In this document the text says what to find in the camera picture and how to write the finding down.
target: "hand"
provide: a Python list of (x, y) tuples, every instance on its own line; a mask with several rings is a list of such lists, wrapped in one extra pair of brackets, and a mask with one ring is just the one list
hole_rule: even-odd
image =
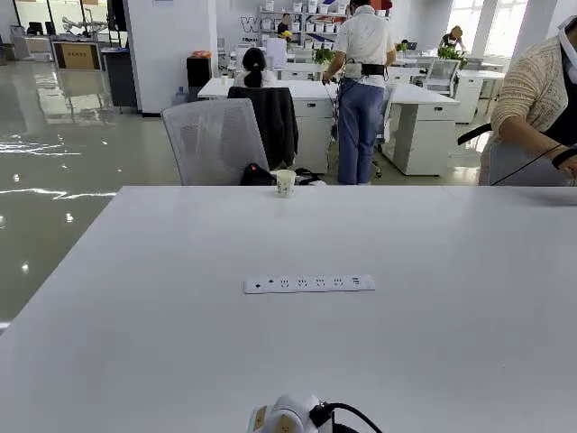
[(559, 170), (567, 179), (577, 179), (577, 156), (573, 156), (559, 166)]
[(323, 74), (323, 79), (322, 79), (323, 84), (324, 84), (325, 86), (326, 86), (327, 84), (329, 84), (329, 83), (331, 82), (331, 78), (332, 78), (332, 76), (328, 75), (328, 72), (325, 72), (325, 73)]

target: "electrical socket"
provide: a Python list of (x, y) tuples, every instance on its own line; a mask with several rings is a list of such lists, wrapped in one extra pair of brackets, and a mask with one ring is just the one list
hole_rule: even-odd
[(370, 275), (316, 277), (260, 277), (244, 282), (244, 293), (315, 293), (327, 291), (375, 290)]

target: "green plant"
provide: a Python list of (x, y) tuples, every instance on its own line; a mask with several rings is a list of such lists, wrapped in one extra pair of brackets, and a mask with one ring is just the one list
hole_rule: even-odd
[(447, 59), (447, 60), (459, 60), (461, 65), (459, 66), (460, 69), (464, 69), (467, 66), (467, 59), (465, 58), (464, 52), (457, 51), (454, 47), (441, 47), (439, 48), (439, 59)]
[(330, 63), (334, 59), (334, 51), (328, 50), (327, 48), (321, 48), (320, 50), (313, 50), (313, 61), (317, 65), (324, 65)]

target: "knit sweater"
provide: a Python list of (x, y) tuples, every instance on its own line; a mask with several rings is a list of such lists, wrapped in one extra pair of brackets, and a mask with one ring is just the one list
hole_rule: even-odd
[(491, 118), (494, 133), (481, 157), (481, 184), (489, 170), (490, 149), (503, 143), (499, 137), (503, 122), (519, 116), (545, 133), (568, 105), (561, 42), (555, 36), (530, 48), (505, 77)]

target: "white shirt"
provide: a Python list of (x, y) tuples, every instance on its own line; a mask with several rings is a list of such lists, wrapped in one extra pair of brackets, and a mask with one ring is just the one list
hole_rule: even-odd
[[(354, 17), (345, 22), (334, 43), (334, 50), (344, 52), (347, 61), (368, 65), (385, 65), (387, 53), (395, 50), (389, 23), (375, 15), (370, 6), (360, 6)], [(361, 84), (385, 87), (385, 78), (370, 76)]]
[[(244, 79), (246, 78), (247, 75), (249, 75), (250, 72), (244, 70), (242, 72), (236, 72), (236, 75), (234, 77), (234, 86), (236, 88), (246, 88), (246, 85), (244, 84)], [(268, 69), (265, 69), (262, 72), (262, 88), (274, 88), (276, 86), (277, 83), (277, 77), (274, 74), (274, 72), (271, 72)]]

